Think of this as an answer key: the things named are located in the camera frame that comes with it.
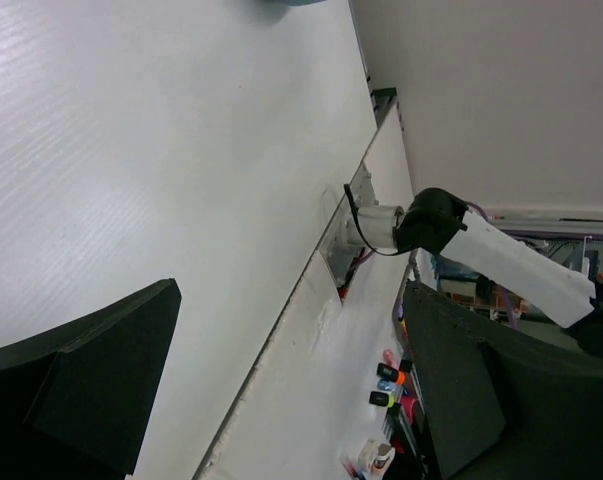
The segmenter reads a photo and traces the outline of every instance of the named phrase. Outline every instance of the metal cylinder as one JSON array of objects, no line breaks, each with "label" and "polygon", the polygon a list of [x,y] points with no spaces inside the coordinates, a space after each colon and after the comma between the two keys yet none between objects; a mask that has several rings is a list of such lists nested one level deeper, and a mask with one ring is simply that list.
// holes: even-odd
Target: metal cylinder
[{"label": "metal cylinder", "polygon": [[[357,216],[361,232],[370,245],[374,248],[396,248],[394,229],[399,226],[403,215],[401,207],[370,205],[359,208]],[[348,245],[366,246],[351,214],[347,216],[344,229],[343,238]]]}]

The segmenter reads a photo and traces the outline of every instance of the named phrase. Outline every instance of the white table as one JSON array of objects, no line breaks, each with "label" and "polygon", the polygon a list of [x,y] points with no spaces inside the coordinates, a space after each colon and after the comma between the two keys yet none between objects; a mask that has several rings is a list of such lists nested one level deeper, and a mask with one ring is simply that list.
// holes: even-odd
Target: white table
[{"label": "white table", "polygon": [[[396,106],[364,159],[381,204],[412,201]],[[399,353],[392,311],[408,256],[372,257],[343,305],[315,253],[220,438],[205,480],[347,479],[342,453],[384,439],[386,410],[368,404],[382,352]],[[428,277],[426,255],[419,267]]]},{"label": "white table", "polygon": [[347,0],[0,0],[0,346],[176,278],[189,480],[375,129]]}]

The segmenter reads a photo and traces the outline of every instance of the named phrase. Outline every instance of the white surface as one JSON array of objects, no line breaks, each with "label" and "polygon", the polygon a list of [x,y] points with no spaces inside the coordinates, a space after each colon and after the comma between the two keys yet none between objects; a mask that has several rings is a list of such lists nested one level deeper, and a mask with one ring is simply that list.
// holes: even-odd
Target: white surface
[{"label": "white surface", "polygon": [[441,256],[482,273],[493,282],[534,304],[563,328],[574,325],[594,310],[594,284],[537,253],[490,225],[474,212],[466,212],[459,230]]},{"label": "white surface", "polygon": [[0,346],[176,278],[134,478],[189,479],[374,131],[347,0],[0,0]]},{"label": "white surface", "polygon": [[353,0],[416,190],[603,217],[603,0]]},{"label": "white surface", "polygon": [[[396,109],[365,158],[377,198],[412,200]],[[341,305],[315,253],[272,343],[217,445],[206,480],[348,478],[339,456],[383,440],[385,409],[368,403],[385,348],[398,354],[392,310],[408,255],[375,256]]]}]

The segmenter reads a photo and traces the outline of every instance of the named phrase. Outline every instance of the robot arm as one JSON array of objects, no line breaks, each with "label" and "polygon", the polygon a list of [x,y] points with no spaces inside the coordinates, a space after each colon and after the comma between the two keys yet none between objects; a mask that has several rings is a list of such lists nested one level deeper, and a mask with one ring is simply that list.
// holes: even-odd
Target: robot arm
[{"label": "robot arm", "polygon": [[437,188],[420,192],[376,246],[369,245],[366,226],[374,225],[370,238],[383,238],[383,232],[372,232],[380,223],[368,221],[370,212],[360,217],[352,209],[352,216],[364,244],[386,247],[391,236],[397,253],[423,248],[467,265],[534,304],[584,351],[603,357],[603,280],[592,282],[537,253],[489,224],[463,200]]}]

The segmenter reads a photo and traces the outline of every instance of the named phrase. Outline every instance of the gray wall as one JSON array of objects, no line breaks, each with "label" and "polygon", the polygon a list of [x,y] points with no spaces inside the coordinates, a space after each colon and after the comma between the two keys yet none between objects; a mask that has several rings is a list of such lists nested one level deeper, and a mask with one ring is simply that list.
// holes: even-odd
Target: gray wall
[{"label": "gray wall", "polygon": [[603,1],[353,0],[414,187],[603,218]]}]

